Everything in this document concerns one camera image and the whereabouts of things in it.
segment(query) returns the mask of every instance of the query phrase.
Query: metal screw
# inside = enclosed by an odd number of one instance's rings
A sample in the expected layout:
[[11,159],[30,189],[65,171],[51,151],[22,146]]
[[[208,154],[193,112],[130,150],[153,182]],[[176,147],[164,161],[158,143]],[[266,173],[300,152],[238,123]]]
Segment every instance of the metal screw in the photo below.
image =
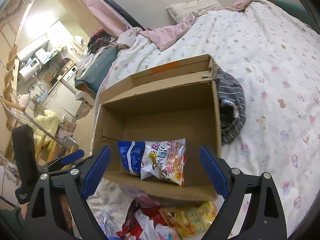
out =
[[48,174],[45,173],[40,176],[40,179],[45,180],[47,177],[48,177]]
[[240,170],[239,170],[238,168],[233,168],[233,169],[231,170],[231,172],[232,172],[233,174],[235,174],[235,175],[240,174]]
[[267,172],[263,173],[263,177],[265,177],[266,179],[270,179],[271,175]]
[[71,175],[77,175],[79,173],[78,169],[73,169],[70,171]]

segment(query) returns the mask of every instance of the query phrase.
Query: pile of snack packages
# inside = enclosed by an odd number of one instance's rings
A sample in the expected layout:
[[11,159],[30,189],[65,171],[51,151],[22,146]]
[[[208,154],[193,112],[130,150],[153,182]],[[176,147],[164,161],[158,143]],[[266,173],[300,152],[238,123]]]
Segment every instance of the pile of snack packages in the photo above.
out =
[[184,208],[143,208],[133,200],[121,230],[104,211],[98,223],[110,240],[181,240],[207,231],[215,217],[213,201]]
[[[183,187],[186,162],[186,139],[162,142],[119,141],[123,166],[141,179],[156,176]],[[216,216],[216,206],[210,202],[184,208],[143,207],[136,198],[131,203],[120,230],[102,212],[98,219],[109,239],[180,240],[205,232]]]
[[163,142],[119,141],[123,166],[133,176],[156,176],[183,187],[186,139]]

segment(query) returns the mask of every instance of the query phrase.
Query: cardboard box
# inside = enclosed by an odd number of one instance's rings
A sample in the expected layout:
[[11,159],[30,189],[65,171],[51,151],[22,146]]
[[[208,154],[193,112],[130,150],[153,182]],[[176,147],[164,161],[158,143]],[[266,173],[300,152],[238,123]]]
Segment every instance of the cardboard box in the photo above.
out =
[[[174,63],[174,68],[163,65],[159,72],[150,69],[132,75],[105,91],[104,98],[114,96],[101,107],[93,152],[97,152],[101,144],[111,147],[111,161],[104,174],[108,180],[141,188],[157,197],[211,200],[216,193],[200,163],[199,149],[208,144],[218,156],[221,152],[219,102],[212,80],[214,62],[209,55],[202,55]],[[122,166],[117,147],[119,140],[181,138],[186,138],[187,144],[184,187],[156,177],[141,180],[129,175]]]

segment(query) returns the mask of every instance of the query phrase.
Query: blue gripper pad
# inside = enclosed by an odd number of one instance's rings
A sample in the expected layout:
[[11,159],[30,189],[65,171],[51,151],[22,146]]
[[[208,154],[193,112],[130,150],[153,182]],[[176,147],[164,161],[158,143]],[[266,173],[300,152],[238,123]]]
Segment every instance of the blue gripper pad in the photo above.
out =
[[73,153],[70,153],[67,156],[64,156],[61,159],[61,164],[62,165],[69,165],[69,164],[75,162],[76,160],[81,159],[83,156],[84,156],[84,151],[83,150],[77,150],[77,151],[75,151]]
[[207,173],[212,186],[217,194],[223,196],[225,199],[229,195],[226,177],[204,146],[200,148],[199,155],[200,162]]
[[89,196],[95,193],[110,159],[111,149],[110,147],[105,147],[84,179],[84,188],[81,193],[84,199],[88,199]]

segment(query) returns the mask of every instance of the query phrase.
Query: striped fabric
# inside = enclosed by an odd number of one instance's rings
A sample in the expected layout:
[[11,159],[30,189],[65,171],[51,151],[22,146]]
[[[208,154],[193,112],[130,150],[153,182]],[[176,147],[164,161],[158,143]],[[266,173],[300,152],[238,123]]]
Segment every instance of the striped fabric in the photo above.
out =
[[240,133],[245,123],[244,91],[230,74],[218,68],[214,81],[217,85],[222,144],[231,142]]

